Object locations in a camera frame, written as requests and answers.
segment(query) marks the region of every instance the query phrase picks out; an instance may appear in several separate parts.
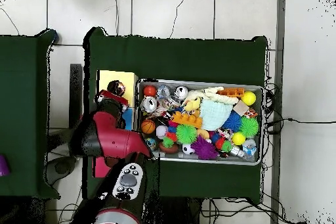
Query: orange toy block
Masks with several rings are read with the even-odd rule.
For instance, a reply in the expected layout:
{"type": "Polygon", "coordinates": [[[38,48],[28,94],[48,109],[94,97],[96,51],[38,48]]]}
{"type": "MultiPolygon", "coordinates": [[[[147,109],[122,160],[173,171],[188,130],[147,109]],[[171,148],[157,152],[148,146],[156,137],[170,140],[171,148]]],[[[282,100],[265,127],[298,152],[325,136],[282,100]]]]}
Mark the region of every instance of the orange toy block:
{"type": "Polygon", "coordinates": [[[203,119],[197,118],[195,115],[181,114],[181,112],[177,111],[173,115],[172,121],[181,125],[192,125],[195,128],[201,128],[203,119]]]}
{"type": "Polygon", "coordinates": [[[218,91],[219,95],[226,95],[227,97],[242,97],[244,96],[244,88],[224,88],[222,91],[218,91]]]}

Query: basketball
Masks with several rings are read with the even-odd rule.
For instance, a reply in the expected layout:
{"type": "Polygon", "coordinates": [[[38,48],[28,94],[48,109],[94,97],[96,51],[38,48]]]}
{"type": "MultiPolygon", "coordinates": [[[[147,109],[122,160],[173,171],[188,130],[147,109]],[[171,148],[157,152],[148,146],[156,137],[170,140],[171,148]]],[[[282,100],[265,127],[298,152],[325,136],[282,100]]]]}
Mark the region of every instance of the basketball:
{"type": "Polygon", "coordinates": [[[152,120],[144,120],[141,123],[141,130],[145,134],[151,134],[155,130],[155,123],[152,120]]]}

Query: green spiky ball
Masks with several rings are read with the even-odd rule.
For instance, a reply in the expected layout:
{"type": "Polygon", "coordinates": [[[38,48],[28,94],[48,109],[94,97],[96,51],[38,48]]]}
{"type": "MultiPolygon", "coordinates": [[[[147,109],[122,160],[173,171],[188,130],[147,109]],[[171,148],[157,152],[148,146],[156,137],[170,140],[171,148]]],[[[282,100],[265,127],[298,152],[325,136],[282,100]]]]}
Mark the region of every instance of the green spiky ball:
{"type": "Polygon", "coordinates": [[[171,140],[171,139],[168,138],[168,137],[164,137],[164,138],[163,138],[163,141],[162,141],[162,145],[163,145],[165,148],[171,148],[171,147],[174,145],[174,141],[171,140]]]}
{"type": "Polygon", "coordinates": [[[178,125],[176,136],[182,144],[191,144],[196,141],[197,131],[192,125],[178,125]]]}
{"type": "Polygon", "coordinates": [[[258,133],[259,124],[256,118],[246,118],[243,116],[241,118],[240,131],[246,137],[253,137],[258,133]]]}

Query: white ball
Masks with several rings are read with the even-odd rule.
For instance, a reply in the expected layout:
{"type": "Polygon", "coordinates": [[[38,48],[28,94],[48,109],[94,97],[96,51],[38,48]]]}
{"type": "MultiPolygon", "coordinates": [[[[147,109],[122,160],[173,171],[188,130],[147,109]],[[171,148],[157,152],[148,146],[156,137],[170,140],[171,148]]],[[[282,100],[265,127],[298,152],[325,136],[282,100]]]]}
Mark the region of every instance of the white ball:
{"type": "Polygon", "coordinates": [[[188,89],[185,86],[177,87],[175,90],[175,96],[180,100],[183,101],[188,95],[188,89]]]}
{"type": "Polygon", "coordinates": [[[193,154],[195,150],[191,147],[191,144],[183,144],[182,145],[183,153],[185,154],[193,154]]]}
{"type": "Polygon", "coordinates": [[[158,139],[163,139],[167,132],[168,127],[166,125],[159,125],[156,128],[156,136],[158,137],[158,139]]]}

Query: orange ball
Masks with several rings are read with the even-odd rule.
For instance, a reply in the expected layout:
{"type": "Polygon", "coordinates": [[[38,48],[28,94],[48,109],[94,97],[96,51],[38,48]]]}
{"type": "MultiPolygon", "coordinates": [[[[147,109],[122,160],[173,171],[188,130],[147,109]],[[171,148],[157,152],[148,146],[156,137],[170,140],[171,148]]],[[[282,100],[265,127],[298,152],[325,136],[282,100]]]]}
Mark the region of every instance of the orange ball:
{"type": "Polygon", "coordinates": [[[155,123],[152,120],[144,120],[141,123],[141,130],[145,134],[151,134],[155,130],[155,123]]]}
{"type": "Polygon", "coordinates": [[[154,86],[146,86],[144,88],[144,95],[146,97],[154,97],[156,95],[156,88],[154,86]]]}

